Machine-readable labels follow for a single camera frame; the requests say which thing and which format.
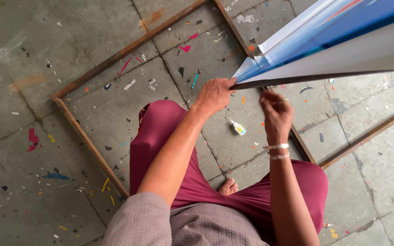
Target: concrete floor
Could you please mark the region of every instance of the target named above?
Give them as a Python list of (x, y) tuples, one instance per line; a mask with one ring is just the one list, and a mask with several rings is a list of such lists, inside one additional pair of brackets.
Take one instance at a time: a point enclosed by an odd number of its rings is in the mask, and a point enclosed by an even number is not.
[[(123, 201), (110, 182), (102, 191), (107, 177), (49, 97), (192, 2), (0, 0), (0, 244), (101, 244)], [(222, 3), (247, 45), (257, 47), (314, 0)], [(247, 16), (251, 22), (244, 22)], [(186, 45), (188, 53), (178, 48)], [(129, 143), (139, 110), (166, 98), (186, 109), (205, 81), (231, 77), (244, 58), (208, 3), (64, 102), (129, 189)], [(187, 80), (198, 70), (191, 89)], [(299, 93), (309, 85), (314, 89)], [(394, 115), (394, 73), (275, 90), (290, 98), (294, 125), (319, 162)], [(243, 189), (269, 170), (268, 154), (259, 148), (266, 140), (258, 97), (256, 89), (238, 91), (202, 129), (197, 155), (214, 188), (233, 177)], [(231, 129), (231, 119), (247, 129), (244, 136)], [(394, 245), (394, 126), (325, 173), (329, 192), (321, 245)], [(44, 178), (53, 174), (67, 180)]]

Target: silver bracelet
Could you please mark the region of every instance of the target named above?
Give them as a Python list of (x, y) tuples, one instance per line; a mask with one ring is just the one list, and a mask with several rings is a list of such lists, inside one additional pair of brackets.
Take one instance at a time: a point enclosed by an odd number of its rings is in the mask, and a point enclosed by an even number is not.
[(282, 160), (282, 159), (285, 159), (285, 158), (288, 158), (288, 157), (290, 157), (290, 152), (288, 152), (287, 154), (284, 154), (284, 155), (281, 155), (281, 154), (279, 154), (279, 155), (271, 155), (270, 156), (270, 160)]
[(288, 144), (277, 144), (277, 145), (271, 145), (271, 146), (264, 146), (262, 147), (263, 149), (287, 149)]

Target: maroon trousers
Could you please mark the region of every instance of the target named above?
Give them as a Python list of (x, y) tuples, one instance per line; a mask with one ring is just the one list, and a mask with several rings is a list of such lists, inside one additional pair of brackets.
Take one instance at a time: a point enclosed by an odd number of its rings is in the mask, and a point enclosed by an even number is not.
[[(130, 195), (139, 188), (145, 172), (167, 139), (187, 114), (177, 103), (159, 100), (139, 112), (138, 134), (130, 144)], [(291, 160), (317, 233), (323, 224), (328, 180), (323, 170), (310, 162)], [(200, 171), (194, 150), (171, 209), (194, 203), (213, 203), (236, 209), (256, 226), (264, 241), (273, 244), (275, 235), (270, 212), (270, 174), (260, 182), (225, 196), (211, 188)]]

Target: rusty metal frame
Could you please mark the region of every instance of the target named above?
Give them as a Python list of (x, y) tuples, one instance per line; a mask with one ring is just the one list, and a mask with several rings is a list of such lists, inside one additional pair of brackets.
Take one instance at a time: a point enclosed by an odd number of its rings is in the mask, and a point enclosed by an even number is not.
[[(245, 45), (243, 39), (238, 33), (238, 30), (236, 27), (233, 25), (232, 20), (228, 16), (227, 12), (223, 8), (222, 4), (220, 3), (219, 0), (211, 0), (213, 4), (215, 5), (216, 9), (218, 10), (218, 13), (222, 16), (226, 24), (228, 25), (229, 30), (233, 34), (236, 42), (238, 43), (241, 52), (243, 52), (246, 56), (253, 58), (251, 53), (249, 52), (249, 49)], [(90, 71), (85, 73), (84, 75), (80, 76), (78, 79), (74, 80), (67, 86), (65, 86), (63, 89), (55, 93), (54, 95), (51, 96), (51, 99), (57, 104), (59, 109), (62, 111), (63, 115), (66, 117), (66, 119), (69, 121), (71, 126), (74, 128), (74, 130), (77, 132), (83, 143), (88, 147), (90, 153), (94, 156), (95, 160), (98, 162), (100, 167), (103, 169), (103, 171), (106, 173), (106, 175), (109, 177), (110, 181), (112, 184), (116, 187), (118, 192), (121, 194), (121, 196), (128, 198), (129, 193), (126, 191), (126, 189), (123, 187), (121, 182), (118, 180), (118, 178), (115, 176), (115, 174), (112, 172), (110, 169), (109, 165), (107, 165), (106, 161), (103, 159), (101, 154), (98, 152), (98, 150), (95, 148), (94, 144), (91, 142), (89, 137), (86, 135), (86, 133), (83, 131), (83, 129), (80, 127), (80, 125), (77, 123), (75, 120), (74, 116), (71, 114), (69, 109), (66, 107), (65, 103), (62, 101), (62, 98), (69, 93), (73, 92), (75, 89), (78, 87), (82, 86), (84, 83), (90, 81), (93, 79), (95, 76), (99, 75), (101, 72), (106, 70), (107, 68), (111, 67), (113, 64), (117, 63), (120, 59), (123, 59), (130, 53), (134, 52), (136, 49), (144, 45), (146, 42), (152, 40), (154, 37), (162, 33), (163, 31), (167, 30), (168, 28), (172, 27), (172, 25), (178, 23), (180, 20), (184, 19), (186, 16), (189, 14), (193, 13), (200, 7), (204, 6), (209, 0), (197, 0), (193, 4), (191, 4), (189, 7), (185, 8), (184, 10), (180, 11), (178, 14), (174, 15), (172, 18), (168, 19), (161, 25), (157, 26), (155, 29), (149, 31), (146, 33), (144, 36), (140, 37), (138, 40), (134, 41), (131, 43), (129, 46), (123, 48), (107, 60), (103, 61), (102, 63), (98, 64), (94, 68), (92, 68)], [(338, 152), (337, 154), (333, 155), (331, 158), (327, 159), (325, 162), (320, 164), (320, 167), (325, 169), (326, 167), (332, 165), (339, 159), (343, 158), (345, 155), (349, 154), (352, 152), (354, 149), (358, 148), (365, 142), (369, 141), (376, 135), (378, 135), (380, 132), (384, 131), (386, 128), (390, 127), (391, 125), (394, 124), (394, 116), (390, 119), (378, 126), (377, 128), (373, 129), (370, 131), (368, 134), (365, 136), (361, 137), (360, 139), (356, 140), (353, 144), (349, 145), (348, 147), (344, 148), (342, 151)], [(297, 149), (299, 150), (300, 154), (302, 155), (302, 158), (305, 161), (309, 161), (312, 163), (315, 163), (314, 158), (312, 157), (311, 153), (309, 152), (308, 148), (306, 147), (304, 141), (300, 137), (298, 131), (294, 127), (294, 125), (291, 127), (291, 136), (290, 138), (293, 140), (295, 145), (297, 145)]]

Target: left hand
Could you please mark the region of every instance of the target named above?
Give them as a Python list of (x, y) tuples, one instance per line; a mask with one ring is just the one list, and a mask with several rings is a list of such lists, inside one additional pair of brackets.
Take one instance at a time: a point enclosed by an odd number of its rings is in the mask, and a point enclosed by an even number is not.
[(197, 110), (203, 117), (209, 119), (209, 117), (222, 110), (229, 103), (230, 95), (236, 92), (231, 91), (229, 88), (235, 82), (236, 77), (231, 79), (216, 78), (206, 82), (190, 110)]

